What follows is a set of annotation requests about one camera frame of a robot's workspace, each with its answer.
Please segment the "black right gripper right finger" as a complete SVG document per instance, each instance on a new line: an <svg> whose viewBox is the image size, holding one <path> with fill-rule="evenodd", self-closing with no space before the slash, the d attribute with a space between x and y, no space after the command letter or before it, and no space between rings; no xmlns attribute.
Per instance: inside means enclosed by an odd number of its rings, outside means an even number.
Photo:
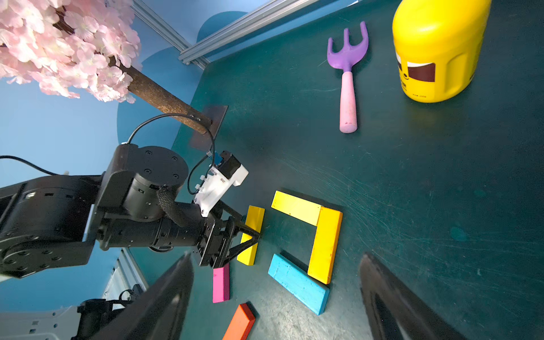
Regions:
<svg viewBox="0 0 544 340"><path fill-rule="evenodd" d="M372 254L359 265L361 295L374 339L464 339Z"/></svg>

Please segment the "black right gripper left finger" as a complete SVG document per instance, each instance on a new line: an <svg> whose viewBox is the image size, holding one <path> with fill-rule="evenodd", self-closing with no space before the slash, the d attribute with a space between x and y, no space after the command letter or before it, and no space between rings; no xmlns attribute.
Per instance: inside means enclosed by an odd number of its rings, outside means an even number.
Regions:
<svg viewBox="0 0 544 340"><path fill-rule="evenodd" d="M92 338L179 339L193 283L194 267L187 252Z"/></svg>

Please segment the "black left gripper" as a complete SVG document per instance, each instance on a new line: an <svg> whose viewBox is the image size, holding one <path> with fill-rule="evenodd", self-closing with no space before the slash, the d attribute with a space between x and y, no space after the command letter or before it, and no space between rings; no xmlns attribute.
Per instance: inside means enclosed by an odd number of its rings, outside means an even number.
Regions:
<svg viewBox="0 0 544 340"><path fill-rule="evenodd" d="M234 234L240 232L245 234L259 234L244 223L245 219L234 208L219 200L216 207L223 213L226 212L226 220L209 215L204 219L204 229L200 242L198 243L198 266L211 268L222 268L234 259L246 266L253 266L256 259L257 244L259 238L242 237L242 243L230 248Z"/></svg>

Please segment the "teal block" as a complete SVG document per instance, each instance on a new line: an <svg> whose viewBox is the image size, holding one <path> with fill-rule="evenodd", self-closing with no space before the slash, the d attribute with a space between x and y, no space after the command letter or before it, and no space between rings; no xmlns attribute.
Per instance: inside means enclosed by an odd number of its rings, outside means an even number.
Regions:
<svg viewBox="0 0 544 340"><path fill-rule="evenodd" d="M313 280L280 254L273 255L268 274L316 315L324 313L330 289Z"/></svg>

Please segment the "short yellow block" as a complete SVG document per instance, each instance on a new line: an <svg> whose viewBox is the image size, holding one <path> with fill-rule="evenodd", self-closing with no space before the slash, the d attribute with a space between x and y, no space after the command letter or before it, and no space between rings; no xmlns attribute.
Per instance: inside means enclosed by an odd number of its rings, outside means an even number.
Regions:
<svg viewBox="0 0 544 340"><path fill-rule="evenodd" d="M271 207L315 227L317 227L322 209L317 203L281 191L275 192Z"/></svg>

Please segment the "orange block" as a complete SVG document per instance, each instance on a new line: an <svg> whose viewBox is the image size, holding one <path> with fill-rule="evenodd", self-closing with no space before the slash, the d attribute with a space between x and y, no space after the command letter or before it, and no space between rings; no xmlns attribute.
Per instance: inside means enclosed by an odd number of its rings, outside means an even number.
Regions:
<svg viewBox="0 0 544 340"><path fill-rule="evenodd" d="M331 283L343 213L322 207L317 222L307 274L325 285Z"/></svg>

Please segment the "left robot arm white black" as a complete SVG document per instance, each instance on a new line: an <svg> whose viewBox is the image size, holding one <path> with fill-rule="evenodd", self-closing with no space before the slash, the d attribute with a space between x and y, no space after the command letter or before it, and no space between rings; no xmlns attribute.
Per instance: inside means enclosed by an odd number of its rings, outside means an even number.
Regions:
<svg viewBox="0 0 544 340"><path fill-rule="evenodd" d="M1 190L1 274L22 279L45 269L85 265L95 245L167 252L195 247L201 266L221 268L260 233L211 191L242 165L229 152L192 203L177 194L188 165L164 147L122 144L101 175L49 175Z"/></svg>

